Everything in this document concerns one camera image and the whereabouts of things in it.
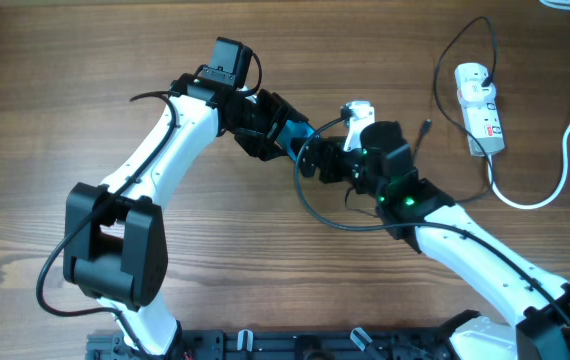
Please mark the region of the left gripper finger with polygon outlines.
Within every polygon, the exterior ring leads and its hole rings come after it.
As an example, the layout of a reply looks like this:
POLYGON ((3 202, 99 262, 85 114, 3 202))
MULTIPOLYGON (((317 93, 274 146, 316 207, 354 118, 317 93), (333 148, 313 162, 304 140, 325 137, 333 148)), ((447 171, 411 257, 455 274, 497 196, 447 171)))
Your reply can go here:
POLYGON ((289 102, 278 94, 271 95, 270 130, 276 130, 285 125, 287 121, 294 123, 308 123, 309 118, 296 110, 289 102))
POLYGON ((238 133, 237 143, 250 157, 258 158, 263 162, 287 155, 284 149, 262 134, 238 133))

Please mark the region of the smartphone with cyan screen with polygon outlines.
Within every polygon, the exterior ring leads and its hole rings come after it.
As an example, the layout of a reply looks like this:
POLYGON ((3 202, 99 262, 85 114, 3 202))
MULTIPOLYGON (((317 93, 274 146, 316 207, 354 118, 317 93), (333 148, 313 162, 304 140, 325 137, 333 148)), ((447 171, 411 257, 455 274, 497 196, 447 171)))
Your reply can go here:
POLYGON ((294 122, 287 120, 276 141, 286 152, 286 155, 296 161, 300 146, 294 145, 295 139, 306 141, 314 133, 314 128, 308 122, 294 122))

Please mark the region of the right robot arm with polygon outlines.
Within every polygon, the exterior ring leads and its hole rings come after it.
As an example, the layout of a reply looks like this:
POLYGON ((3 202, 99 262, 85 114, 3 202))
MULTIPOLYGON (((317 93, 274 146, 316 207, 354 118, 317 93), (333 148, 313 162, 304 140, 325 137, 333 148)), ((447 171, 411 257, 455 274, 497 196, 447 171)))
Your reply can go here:
POLYGON ((444 331, 456 359, 570 359, 570 282, 525 259, 479 226, 449 195, 418 174, 396 122, 346 137, 309 132, 290 142, 294 177, 318 174, 372 196, 377 230, 449 268, 504 321, 468 312, 444 331))

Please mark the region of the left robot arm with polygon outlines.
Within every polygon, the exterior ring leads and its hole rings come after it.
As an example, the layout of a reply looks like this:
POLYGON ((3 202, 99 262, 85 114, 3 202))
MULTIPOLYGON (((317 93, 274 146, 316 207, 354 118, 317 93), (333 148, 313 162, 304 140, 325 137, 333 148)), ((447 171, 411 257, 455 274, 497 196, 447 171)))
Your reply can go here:
POLYGON ((247 88, 258 55, 219 37, 208 63, 152 91, 165 108, 129 159, 96 186, 77 184, 66 201, 65 235, 54 250, 63 277, 111 314, 140 359, 170 359, 182 336, 160 294, 168 266, 163 211, 193 161, 231 133, 251 157, 295 158, 312 133, 279 95, 247 88))

